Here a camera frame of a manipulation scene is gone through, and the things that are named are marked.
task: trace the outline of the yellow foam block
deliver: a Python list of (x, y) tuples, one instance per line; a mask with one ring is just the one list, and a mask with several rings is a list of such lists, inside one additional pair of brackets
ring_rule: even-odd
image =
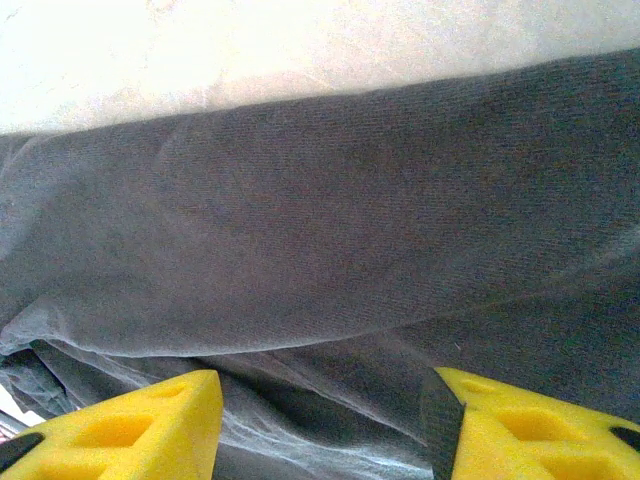
[(471, 373), (436, 370), (466, 405), (453, 480), (640, 479), (640, 455), (610, 431), (640, 435), (640, 426)]
[(2, 480), (210, 480), (222, 422), (212, 370), (191, 372), (54, 418)]

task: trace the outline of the gray fabric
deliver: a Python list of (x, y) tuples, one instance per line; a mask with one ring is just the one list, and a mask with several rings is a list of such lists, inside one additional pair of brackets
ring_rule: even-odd
[(639, 87), (633, 50), (5, 137), (2, 368), (68, 408), (219, 370), (223, 479), (429, 478), (434, 365), (638, 422)]

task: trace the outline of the white sheet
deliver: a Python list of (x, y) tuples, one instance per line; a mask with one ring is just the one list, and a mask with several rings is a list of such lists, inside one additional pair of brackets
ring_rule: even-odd
[(0, 132), (84, 129), (639, 45), (637, 0), (3, 0)]

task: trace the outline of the gray cloth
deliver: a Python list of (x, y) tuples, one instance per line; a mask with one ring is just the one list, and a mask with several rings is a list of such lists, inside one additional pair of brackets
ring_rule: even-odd
[(639, 92), (633, 50), (2, 138), (0, 381), (215, 368), (218, 479), (430, 478), (434, 365), (638, 422)]

